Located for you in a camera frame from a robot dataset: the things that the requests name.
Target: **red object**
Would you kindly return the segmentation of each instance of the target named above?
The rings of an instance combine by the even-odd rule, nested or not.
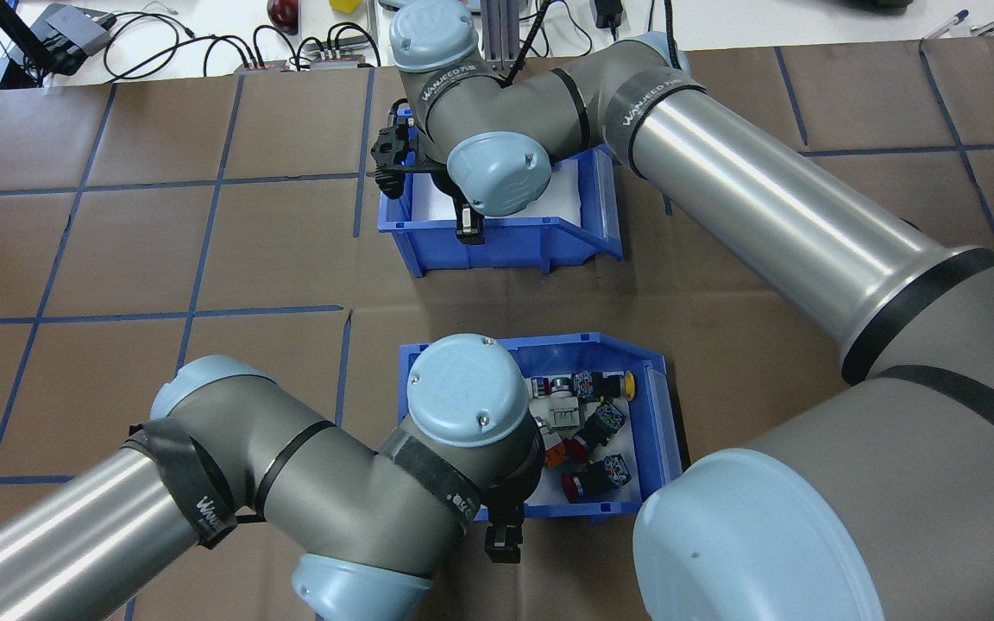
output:
[[[585,451],[584,444],[567,437],[567,439],[563,440],[563,445],[567,449],[567,455],[577,460],[577,463],[588,463],[588,451]]]
[[[296,35],[299,0],[267,0],[267,17],[280,31]]]
[[[577,504],[577,500],[580,500],[580,495],[577,494],[577,484],[573,480],[572,476],[567,473],[563,473],[563,492],[567,495],[567,500],[570,504]]]

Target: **black tape band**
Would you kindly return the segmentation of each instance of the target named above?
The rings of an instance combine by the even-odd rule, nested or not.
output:
[[[663,99],[678,91],[701,91],[705,87],[684,71],[667,66],[647,68],[632,75],[612,95],[604,109],[604,142],[612,154],[643,178],[635,166],[635,136],[647,115]]]
[[[481,492],[472,480],[400,427],[387,437],[381,453],[447,507],[458,520],[462,533],[466,533],[481,508]]]
[[[961,373],[936,367],[907,365],[892,367],[878,377],[901,379],[926,386],[977,412],[994,427],[994,388]]]
[[[336,425],[331,423],[331,421],[324,420],[309,425],[301,433],[294,436],[291,441],[287,442],[286,448],[283,448],[275,456],[275,460],[271,462],[271,467],[267,468],[263,479],[260,480],[260,485],[255,490],[255,500],[253,500],[252,508],[257,514],[263,515],[263,507],[267,504],[267,495],[271,492],[271,486],[275,484],[275,480],[279,478],[279,473],[283,471],[283,467],[293,457],[293,453],[296,453],[297,449],[300,449],[301,445],[308,442],[311,437],[330,427],[336,427]]]
[[[153,460],[163,486],[197,531],[198,545],[213,549],[236,527],[232,491],[221,468],[178,420],[145,423],[123,446]]]
[[[873,363],[912,319],[952,288],[990,267],[994,267],[994,252],[974,248],[951,256],[912,280],[873,316],[853,341],[843,359],[843,379],[851,386],[864,381]]]
[[[569,98],[573,99],[573,107],[577,110],[577,126],[581,130],[581,145],[577,147],[577,153],[583,152],[592,146],[592,129],[588,125],[588,110],[585,110],[585,99],[581,97],[581,92],[577,90],[577,84],[567,72],[561,68],[553,68],[551,73],[557,75],[557,78],[563,82],[563,86],[567,87]]]

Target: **black cable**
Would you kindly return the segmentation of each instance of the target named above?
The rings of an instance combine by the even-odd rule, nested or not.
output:
[[[528,60],[528,50],[532,48],[532,43],[536,40],[539,29],[544,26],[547,9],[551,3],[552,0],[541,0],[539,10],[536,11],[536,19],[532,21],[532,27],[528,28],[528,38],[524,40],[524,46],[520,46],[520,52],[517,53],[516,60],[513,60],[513,67],[508,70],[508,75],[505,76],[505,86],[512,85],[516,75],[524,68],[525,60]]]
[[[186,32],[186,36],[190,36],[191,39],[193,39],[194,36],[194,31],[190,30],[190,28],[188,28],[186,24],[179,21],[177,17],[167,15],[167,13],[153,13],[148,11],[113,11],[110,14],[114,17],[149,16],[149,17],[155,17],[155,19],[167,20],[169,22],[176,23],[179,28],[182,28],[183,32]]]
[[[301,43],[299,43],[299,46],[297,47],[299,51],[304,50],[306,43],[316,43],[318,50],[321,52],[324,51],[324,41],[317,39],[316,36],[306,36],[306,38],[301,40]]]
[[[167,25],[167,27],[169,27],[171,29],[171,33],[173,33],[173,35],[174,35],[174,44],[178,44],[181,41],[181,38],[180,38],[180,35],[179,35],[179,28],[182,28],[182,31],[186,32],[186,35],[190,36],[191,39],[194,38],[194,32],[192,30],[190,30],[189,28],[187,28],[186,25],[183,24],[182,22],[180,22],[179,20],[174,19],[174,17],[172,17],[172,16],[165,16],[165,15],[162,15],[162,13],[146,13],[146,12],[143,12],[143,11],[126,11],[126,12],[123,12],[123,13],[118,13],[118,17],[119,16],[126,16],[126,15],[130,15],[130,16],[134,16],[134,17],[131,17],[131,19],[129,21],[127,21],[124,24],[122,24],[121,27],[118,28],[117,31],[115,31],[110,36],[110,42],[106,43],[106,48],[104,48],[104,50],[102,51],[102,64],[103,64],[103,66],[106,67],[106,73],[108,73],[111,76],[117,76],[118,74],[114,72],[113,68],[110,68],[110,50],[114,47],[114,42],[117,41],[117,39],[119,38],[119,36],[122,35],[122,32],[125,32],[126,28],[129,28],[130,25],[133,25],[134,23],[136,23],[138,21],[145,20],[145,19],[154,19],[154,20],[159,21],[162,24]],[[115,79],[148,78],[149,75],[153,75],[153,74],[155,74],[155,72],[158,72],[158,71],[162,70],[163,67],[168,66],[168,64],[170,64],[171,60],[173,60],[173,59],[174,59],[174,51],[170,52],[170,54],[168,55],[168,58],[164,59],[163,62],[160,63],[159,66],[155,67],[153,71],[150,71],[150,72],[148,72],[146,74],[143,74],[143,75],[128,75],[131,72],[125,72],[124,74],[121,74],[120,78],[115,78]]]
[[[380,54],[378,51],[378,43],[376,43],[374,37],[371,36],[369,32],[367,32],[366,28],[354,22],[340,22],[338,24],[332,24],[332,27],[339,27],[339,30],[336,31],[336,38],[332,39],[333,47],[339,50],[340,35],[343,35],[344,32],[347,32],[349,30],[358,32],[359,35],[366,36],[367,41],[370,42],[371,51],[374,52],[374,62],[378,63],[378,66],[382,66],[382,54]]]
[[[305,50],[306,43],[316,43],[317,50],[320,51],[321,59],[324,58],[324,41],[317,39],[316,36],[306,36],[299,44],[297,44],[297,56],[293,58],[293,66],[297,67],[297,70],[301,71],[301,60],[306,60],[306,66],[304,68],[312,67],[312,59],[306,58],[306,56],[301,55],[301,52]]]
[[[210,76],[209,74],[210,52],[213,51],[213,47],[216,46],[218,43],[229,43],[230,46],[235,47],[237,54],[240,54],[240,63],[242,64],[242,66],[244,66],[244,68],[252,68],[249,67],[248,56],[244,55],[244,52],[241,50],[240,46],[237,46],[235,43],[230,41],[230,39],[233,38],[236,37],[232,34],[225,36],[218,36],[216,39],[213,40],[212,43],[210,43],[209,47],[205,49],[205,56],[202,58],[202,78],[209,78]]]
[[[255,51],[249,46],[248,41],[245,41],[241,36],[236,36],[235,34],[221,34],[217,36],[218,39],[228,39],[230,41],[236,40],[240,41],[244,50],[248,51],[248,55],[244,55],[244,52],[238,47],[236,52],[240,54],[240,62],[244,64],[244,68],[253,68],[255,66]]]
[[[662,5],[666,8],[666,46],[670,47],[670,65],[682,68],[682,63],[677,59],[677,43],[674,42],[674,0],[662,0]]]
[[[264,23],[264,24],[257,25],[257,27],[255,27],[255,30],[252,31],[252,47],[255,47],[255,59],[257,60],[257,62],[260,63],[260,67],[264,67],[264,64],[263,64],[263,54],[261,54],[261,52],[260,52],[260,43],[257,40],[257,38],[259,38],[260,32],[263,32],[264,30],[269,30],[269,31],[277,33],[277,35],[279,35],[280,38],[286,43],[286,46],[289,47],[289,48],[291,48],[291,55],[289,55],[289,58],[292,58],[292,59],[296,59],[297,58],[297,50],[295,50],[295,48],[293,48],[293,44],[291,42],[289,42],[289,38],[288,38],[288,36],[286,36],[286,33],[283,32],[283,31],[280,31],[276,27],[273,27],[273,25],[268,25],[268,24]]]
[[[555,1],[555,3],[560,3],[563,5],[563,7],[565,7],[565,10],[567,10],[567,16],[569,16],[569,23],[573,24],[573,28],[575,28],[577,32],[580,32],[583,35],[585,35],[585,41],[588,41],[588,48],[585,48],[584,52],[577,55],[588,56],[589,54],[591,54],[593,52],[593,38],[592,36],[590,36],[590,34],[588,34],[588,32],[585,32],[585,28],[581,28],[580,25],[577,25],[577,20],[573,19],[573,11],[569,10],[569,4],[567,4],[567,0],[553,0],[553,1]]]
[[[539,0],[536,0],[536,12],[539,12]],[[551,55],[551,40],[547,36],[547,21],[546,20],[544,20],[544,23],[540,24],[539,34],[544,37],[544,46],[547,46],[547,52],[544,52],[544,55],[545,56],[550,56]]]
[[[118,81],[118,79],[141,79],[141,78],[148,78],[149,75],[153,75],[155,72],[159,71],[163,66],[159,66],[157,68],[154,68],[154,70],[151,70],[148,73],[145,73],[145,74],[142,74],[142,75],[134,75],[134,76],[129,76],[129,75],[131,73],[133,73],[134,71],[139,70],[139,68],[141,68],[143,66],[146,66],[148,63],[153,62],[153,60],[160,58],[163,54],[171,54],[172,56],[174,56],[174,54],[173,54],[174,51],[179,50],[179,48],[181,48],[181,47],[190,46],[191,43],[199,43],[201,41],[216,41],[216,40],[222,40],[222,41],[224,41],[226,43],[229,43],[230,46],[236,47],[237,50],[239,48],[235,43],[233,43],[232,41],[229,41],[228,39],[225,39],[223,36],[215,36],[213,34],[208,34],[206,36],[196,36],[196,38],[190,39],[188,41],[180,41],[179,43],[174,44],[174,46],[165,47],[165,48],[163,48],[163,50],[160,50],[159,52],[155,52],[153,55],[149,56],[148,59],[145,59],[142,63],[138,63],[137,66],[134,66],[133,68],[130,68],[130,70],[128,70],[126,72],[123,72],[123,73],[113,73],[113,72],[110,72],[110,74],[113,75],[113,78],[108,79],[108,81],[106,82],[106,84],[116,82],[116,81]]]
[[[527,43],[528,42],[525,41],[524,39],[520,40],[520,46],[527,46]],[[535,47],[528,46],[528,51],[532,52],[532,54],[535,54],[537,59],[542,59],[544,57],[542,54],[540,54],[539,50],[536,50]]]

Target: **pen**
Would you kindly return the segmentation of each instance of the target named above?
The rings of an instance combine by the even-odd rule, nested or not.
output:
[[[939,36],[945,35],[946,32],[949,32],[950,28],[953,28],[955,27],[955,25],[958,25],[959,23],[965,21],[966,17],[968,16],[969,16],[969,9],[962,9],[958,11],[958,15],[950,17],[949,20],[946,20],[946,23],[943,23],[938,28],[935,28],[934,30],[930,31],[930,34],[928,34],[927,36],[923,36],[923,39],[938,39]]]

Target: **yellow object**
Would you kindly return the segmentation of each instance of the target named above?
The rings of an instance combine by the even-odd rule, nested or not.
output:
[[[362,0],[328,0],[332,10],[342,13],[354,13],[355,9],[359,8],[359,4],[362,4]]]
[[[628,401],[635,399],[635,376],[631,371],[624,373],[624,393],[627,394]]]

